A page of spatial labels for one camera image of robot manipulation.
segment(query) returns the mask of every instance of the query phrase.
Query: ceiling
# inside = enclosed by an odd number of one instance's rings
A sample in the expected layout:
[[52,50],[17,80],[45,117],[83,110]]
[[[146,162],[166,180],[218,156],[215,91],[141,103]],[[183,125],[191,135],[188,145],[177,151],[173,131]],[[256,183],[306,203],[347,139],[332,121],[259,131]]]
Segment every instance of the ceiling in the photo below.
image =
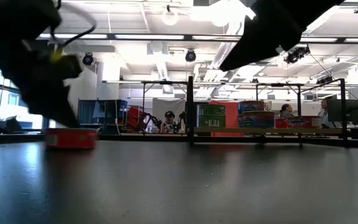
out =
[[[72,3],[90,13],[98,22],[94,33],[153,33],[153,34],[227,34],[229,25],[218,27],[216,21],[211,20],[227,17],[224,10],[216,11],[211,18],[206,7],[192,7],[193,1],[64,1]],[[166,5],[178,13],[178,22],[168,26],[162,20],[162,14],[166,12]],[[355,7],[339,7],[325,15],[326,21],[315,24],[308,35],[310,36],[356,36],[358,37],[358,14],[354,14]],[[79,33],[89,28],[89,24],[82,18],[62,9],[63,24],[58,28],[58,33]],[[72,43],[72,47],[81,49],[84,46],[114,46],[115,54],[122,60],[121,75],[126,78],[147,76],[156,71],[155,58],[147,55],[146,41],[108,41],[108,40],[78,40]],[[168,73],[193,72],[197,63],[210,63],[219,52],[222,43],[218,42],[168,42],[170,56],[166,65]],[[185,61],[187,49],[195,49],[197,60],[193,63]],[[271,82],[285,82],[288,78],[297,82],[305,82],[309,77],[319,74],[324,70],[334,69],[334,75],[342,77],[347,74],[347,69],[358,62],[358,45],[341,44],[311,44],[311,56],[307,56],[294,65],[287,67],[282,60],[270,59],[270,65],[260,72],[260,79]],[[95,52],[99,60],[103,60],[104,52]],[[183,79],[186,76],[178,75],[172,79]]]

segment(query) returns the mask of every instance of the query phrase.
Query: metal pole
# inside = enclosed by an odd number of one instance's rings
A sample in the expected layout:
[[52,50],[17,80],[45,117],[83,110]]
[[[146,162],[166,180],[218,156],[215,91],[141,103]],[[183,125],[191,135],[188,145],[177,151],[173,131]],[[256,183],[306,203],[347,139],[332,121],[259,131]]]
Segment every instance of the metal pole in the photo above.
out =
[[258,85],[256,85],[255,88],[256,88],[256,100],[258,100]]
[[182,87],[181,85],[177,84],[177,86],[179,86],[179,88],[180,88],[185,94],[187,94],[187,92],[185,91],[185,89],[183,89],[183,87]]
[[302,106],[301,106],[301,86],[298,85],[298,116],[302,116]]
[[150,85],[150,87],[148,87],[148,88],[146,89],[146,91],[144,91],[144,94],[146,94],[153,86],[154,86],[154,83],[153,83],[152,85]]
[[142,113],[144,114],[144,95],[146,94],[146,83],[143,83],[143,106],[142,106]]
[[[297,94],[297,102],[298,102],[298,116],[302,116],[302,105],[301,105],[301,86],[298,85],[298,93]],[[299,144],[300,146],[302,146],[302,134],[299,133],[298,134],[298,140],[299,140]]]
[[[146,83],[143,83],[143,106],[142,106],[142,116],[141,118],[144,119],[144,95],[146,94]],[[139,121],[139,124],[142,124],[142,132],[144,134],[144,127],[143,127],[143,120]]]
[[341,87],[341,109],[342,109],[342,138],[343,138],[343,145],[347,147],[347,121],[346,121],[346,89],[345,89],[345,79],[339,79],[340,87]]
[[193,76],[189,76],[188,85],[187,85],[187,95],[188,95],[188,102],[187,102],[187,112],[188,112],[188,133],[187,136],[189,138],[190,145],[194,145],[194,124],[193,124]]

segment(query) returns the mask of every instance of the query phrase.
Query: cable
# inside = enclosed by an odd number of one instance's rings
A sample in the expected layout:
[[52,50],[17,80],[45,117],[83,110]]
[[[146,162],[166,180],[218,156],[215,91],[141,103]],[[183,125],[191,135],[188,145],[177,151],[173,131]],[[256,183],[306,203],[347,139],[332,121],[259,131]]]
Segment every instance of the cable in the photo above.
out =
[[[312,55],[312,54],[310,54],[310,56],[317,62],[317,64],[327,73],[327,75],[328,76],[330,76],[331,78],[333,78],[334,79],[334,77],[320,64],[320,62],[318,62],[318,60]],[[350,94],[350,95],[352,95],[355,99],[357,99],[358,100],[358,98],[353,94],[353,93],[351,93],[349,90],[347,90],[346,88],[345,88],[345,90],[348,92],[348,94]]]
[[[58,0],[56,9],[59,10],[61,7],[62,7],[62,0]],[[55,43],[57,43],[57,44],[59,43],[59,40],[56,38],[56,35],[55,35],[55,27],[50,28],[50,36]]]
[[65,9],[67,9],[67,10],[69,10],[69,11],[71,11],[71,12],[73,12],[73,13],[79,15],[79,16],[84,17],[84,18],[92,25],[92,27],[91,27],[90,29],[88,29],[88,30],[86,30],[86,31],[84,31],[84,32],[82,32],[82,33],[80,33],[80,34],[77,34],[77,35],[75,35],[74,37],[68,39],[66,42],[63,43],[63,45],[61,46],[61,48],[66,47],[67,45],[69,45],[70,43],[72,43],[74,40],[77,40],[77,39],[83,37],[83,36],[86,35],[86,34],[92,33],[92,32],[96,29],[96,25],[97,25],[96,19],[93,18],[93,17],[92,17],[88,12],[86,12],[85,10],[82,10],[82,9],[80,9],[80,8],[78,8],[78,7],[76,7],[76,6],[72,5],[72,4],[70,4],[70,3],[66,3],[66,2],[63,2],[63,4],[61,4],[61,7],[62,7],[62,8],[65,8]]

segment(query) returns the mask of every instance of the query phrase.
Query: black metal frame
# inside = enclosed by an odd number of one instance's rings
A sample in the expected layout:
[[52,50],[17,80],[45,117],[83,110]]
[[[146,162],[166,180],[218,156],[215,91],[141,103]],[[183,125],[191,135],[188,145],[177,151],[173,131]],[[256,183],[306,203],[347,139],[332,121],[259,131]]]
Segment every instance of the black metal frame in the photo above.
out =
[[[241,35],[214,35],[214,34],[139,34],[139,33],[92,33],[92,36],[86,37],[87,40],[114,40],[114,41],[164,41],[164,42],[238,42]],[[342,44],[342,45],[354,45],[358,44],[358,41],[353,39],[358,37],[340,37],[340,36],[302,36],[302,40],[299,44]],[[48,40],[49,37],[39,37],[40,40]],[[336,39],[336,41],[324,41],[325,39]]]
[[[334,82],[339,82],[339,86],[341,87],[341,99],[342,99],[342,110],[345,111],[346,110],[346,90],[345,90],[345,81],[344,79],[338,79],[338,80],[333,80],[331,82],[327,82],[325,84],[322,85],[318,85],[318,86],[314,86],[312,88],[309,88],[307,90],[301,90],[301,86],[303,86],[303,84],[277,84],[277,83],[272,83],[272,84],[267,84],[267,83],[259,83],[258,86],[264,86],[264,85],[268,85],[268,86],[297,86],[298,87],[298,91],[294,91],[297,93],[298,95],[298,114],[301,115],[301,108],[300,108],[300,103],[301,103],[301,94],[306,92],[306,91],[310,91],[313,90],[315,88],[319,88],[325,85],[328,85],[330,83],[334,83]],[[188,112],[187,112],[187,120],[188,120],[188,124],[187,124],[187,137],[183,138],[180,135],[176,136],[165,136],[165,137],[161,137],[161,135],[159,136],[153,136],[152,134],[150,136],[116,136],[116,135],[105,135],[102,134],[100,135],[100,140],[109,140],[109,141],[174,141],[174,142],[188,142],[191,145],[194,145],[195,142],[215,142],[215,143],[224,143],[224,142],[238,142],[238,143],[260,143],[260,144],[264,144],[264,143],[296,143],[296,144],[320,144],[320,145],[328,145],[328,146],[343,146],[343,147],[358,147],[358,140],[347,140],[347,128],[346,128],[346,114],[343,113],[343,117],[342,117],[342,133],[341,139],[325,139],[325,138],[301,138],[301,136],[299,135],[299,138],[266,138],[264,136],[261,137],[250,137],[250,138],[241,138],[241,137],[221,137],[221,138],[212,138],[212,137],[194,137],[194,124],[193,124],[193,113],[191,113],[190,111],[193,111],[193,77],[189,77],[187,82],[170,82],[170,81],[152,81],[152,82],[148,82],[148,81],[144,81],[143,84],[144,86],[148,83],[158,83],[161,85],[172,85],[172,84],[183,84],[183,85],[187,85],[187,107],[188,107]],[[10,138],[12,138],[12,142],[18,141],[18,139],[21,138],[26,138],[25,135],[23,135],[23,137],[20,137],[21,135],[15,135],[15,136],[10,136]],[[30,141],[41,141],[43,139],[43,135],[39,134],[33,137],[33,139],[30,139]]]
[[[324,84],[321,85],[317,85],[317,86],[313,86],[311,88],[302,90],[301,87],[304,86],[304,84],[301,83],[258,83],[255,85],[255,90],[256,90],[256,100],[259,99],[258,95],[259,95],[259,86],[271,86],[271,87],[285,87],[288,86],[289,88],[291,88],[296,94],[297,94],[297,102],[298,102],[298,116],[302,115],[302,110],[301,110],[301,94],[306,92],[306,91],[310,91],[310,90],[314,90],[316,88],[320,88],[322,86],[328,85],[328,84],[332,84],[335,82],[339,82],[338,86],[341,88],[341,100],[342,100],[342,110],[345,111],[346,110],[346,89],[345,89],[345,79],[340,78],[337,80],[333,80],[330,82],[326,82]],[[170,81],[144,81],[143,83],[143,96],[142,96],[142,112],[144,113],[144,103],[145,103],[145,93],[147,92],[146,90],[146,84],[149,83],[153,83],[153,84],[160,84],[160,85],[172,85],[172,84],[182,84],[182,85],[187,85],[187,108],[188,108],[188,112],[187,112],[187,141],[191,144],[194,145],[195,142],[205,142],[205,141],[210,141],[210,142],[267,142],[267,141],[278,141],[278,140],[272,140],[272,139],[267,139],[267,138],[208,138],[208,137],[194,137],[194,124],[193,124],[193,113],[191,113],[190,111],[193,111],[193,103],[194,103],[194,98],[193,98],[193,77],[190,76],[187,82],[170,82]],[[343,146],[347,146],[348,145],[348,139],[347,139],[347,121],[346,121],[346,114],[343,113],[342,114],[342,133],[341,133],[341,138],[342,138],[342,144]],[[305,141],[302,138],[302,134],[298,134],[298,139],[296,140],[297,143],[304,143],[304,142],[310,142],[310,140]]]
[[[182,84],[187,86],[186,94],[186,104],[187,110],[193,111],[193,76],[188,77],[188,81],[142,81],[143,84],[143,94],[142,94],[142,114],[144,114],[144,101],[145,94],[147,93],[146,84],[159,84],[159,85],[172,85],[172,84]],[[187,138],[189,142],[194,142],[194,125],[193,125],[193,113],[186,113],[187,115]]]

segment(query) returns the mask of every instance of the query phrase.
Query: red container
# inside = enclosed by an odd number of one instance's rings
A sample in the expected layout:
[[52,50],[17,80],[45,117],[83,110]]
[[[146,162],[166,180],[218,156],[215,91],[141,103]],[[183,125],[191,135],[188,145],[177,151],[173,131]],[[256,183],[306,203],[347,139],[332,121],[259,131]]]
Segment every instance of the red container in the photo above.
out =
[[276,118],[274,126],[275,128],[287,128],[288,120],[286,118]]
[[288,128],[321,128],[319,116],[294,116],[287,121]]
[[93,149],[98,139],[95,129],[48,128],[45,144],[48,148],[59,149]]

